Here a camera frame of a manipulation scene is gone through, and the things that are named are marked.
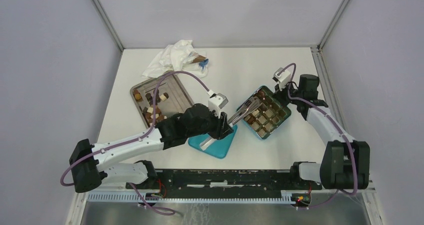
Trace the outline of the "teal chocolate box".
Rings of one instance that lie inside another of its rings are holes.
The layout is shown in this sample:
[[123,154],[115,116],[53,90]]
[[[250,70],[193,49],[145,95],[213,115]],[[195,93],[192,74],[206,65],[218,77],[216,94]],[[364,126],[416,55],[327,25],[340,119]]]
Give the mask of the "teal chocolate box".
[[275,133],[292,114],[291,110],[278,102],[273,95],[267,86],[259,87],[250,96],[259,99],[259,107],[243,118],[244,123],[261,140],[266,140]]

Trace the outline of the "stainless steel tray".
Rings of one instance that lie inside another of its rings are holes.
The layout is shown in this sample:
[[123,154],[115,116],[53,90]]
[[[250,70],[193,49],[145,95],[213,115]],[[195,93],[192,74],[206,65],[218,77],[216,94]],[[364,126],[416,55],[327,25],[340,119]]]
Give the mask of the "stainless steel tray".
[[[153,122],[153,96],[159,78],[150,78],[133,86],[129,92],[141,119],[149,128]],[[167,99],[161,101],[160,95]],[[160,122],[178,113],[184,113],[193,106],[193,100],[176,75],[168,76],[159,86],[156,96],[156,122]]]

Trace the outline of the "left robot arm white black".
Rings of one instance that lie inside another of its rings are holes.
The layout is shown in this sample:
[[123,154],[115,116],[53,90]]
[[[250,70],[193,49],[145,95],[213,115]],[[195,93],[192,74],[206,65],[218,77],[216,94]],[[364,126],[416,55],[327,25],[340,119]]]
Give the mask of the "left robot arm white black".
[[129,164],[125,160],[183,145],[192,137],[209,135],[222,140],[233,132],[225,112],[217,116],[207,106],[196,103],[127,139],[109,143],[80,140],[69,158],[67,171],[72,182],[66,183],[63,176],[60,182],[64,187],[74,187],[76,193],[92,191],[103,183],[133,183],[151,189],[157,183],[151,162]]

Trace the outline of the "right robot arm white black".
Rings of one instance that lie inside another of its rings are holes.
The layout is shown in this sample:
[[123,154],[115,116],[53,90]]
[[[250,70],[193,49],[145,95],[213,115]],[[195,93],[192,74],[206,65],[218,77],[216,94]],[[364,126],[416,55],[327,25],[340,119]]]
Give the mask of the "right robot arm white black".
[[324,100],[318,98],[320,79],[316,75],[302,74],[294,86],[289,71],[277,71],[274,97],[282,104],[296,105],[302,115],[325,144],[321,163],[299,162],[297,170],[289,174],[289,184],[302,189],[309,181],[325,189],[336,189],[347,194],[364,190],[369,185],[370,147],[349,135],[331,115]]

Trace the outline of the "white chocolate square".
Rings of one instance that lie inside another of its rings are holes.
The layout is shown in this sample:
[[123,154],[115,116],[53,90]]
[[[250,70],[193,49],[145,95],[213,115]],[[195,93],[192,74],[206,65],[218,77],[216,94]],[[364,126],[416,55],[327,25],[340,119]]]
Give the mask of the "white chocolate square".
[[164,94],[160,95],[159,97],[160,97],[161,101],[167,100],[167,97]]

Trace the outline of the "teal box lid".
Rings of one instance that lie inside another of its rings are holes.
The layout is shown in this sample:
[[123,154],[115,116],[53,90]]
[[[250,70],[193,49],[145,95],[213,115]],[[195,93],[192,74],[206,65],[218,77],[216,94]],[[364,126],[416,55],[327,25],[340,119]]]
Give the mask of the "teal box lid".
[[234,125],[233,126],[233,130],[234,132],[229,134],[227,137],[225,137],[224,139],[221,140],[217,140],[215,142],[213,142],[208,148],[203,149],[200,147],[200,144],[205,141],[206,139],[209,138],[208,134],[202,134],[202,135],[197,135],[194,137],[190,137],[188,139],[188,145],[200,152],[206,153],[212,157],[218,158],[218,159],[223,159],[226,157],[230,146],[233,142],[233,139],[236,135],[236,132],[238,130],[238,126]]

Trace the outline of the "brown blue wrapper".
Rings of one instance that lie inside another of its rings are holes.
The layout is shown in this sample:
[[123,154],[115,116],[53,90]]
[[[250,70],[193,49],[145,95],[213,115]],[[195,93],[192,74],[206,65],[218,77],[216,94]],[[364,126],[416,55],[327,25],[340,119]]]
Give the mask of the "brown blue wrapper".
[[209,59],[207,57],[195,51],[192,51],[188,55],[188,61],[190,64],[197,64],[202,69],[204,69],[209,63]]

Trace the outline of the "white crumpled cloth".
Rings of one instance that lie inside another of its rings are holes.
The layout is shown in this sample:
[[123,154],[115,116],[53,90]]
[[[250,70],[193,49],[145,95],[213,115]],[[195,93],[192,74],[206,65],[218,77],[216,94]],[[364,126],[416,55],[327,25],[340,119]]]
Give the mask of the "white crumpled cloth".
[[197,64],[190,64],[188,56],[191,52],[197,52],[206,57],[205,52],[198,52],[193,47],[192,40],[181,39],[175,44],[169,44],[162,49],[141,73],[146,78],[158,78],[166,72],[183,71],[189,72],[198,78],[208,75],[208,65],[202,69]]

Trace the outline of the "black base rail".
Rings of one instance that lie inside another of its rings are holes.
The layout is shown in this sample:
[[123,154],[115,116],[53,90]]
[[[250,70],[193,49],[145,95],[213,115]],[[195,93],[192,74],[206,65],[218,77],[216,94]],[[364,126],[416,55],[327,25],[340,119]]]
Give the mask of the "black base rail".
[[166,199],[266,199],[282,191],[318,191],[322,185],[302,180],[296,170],[158,169],[135,186],[159,191]]

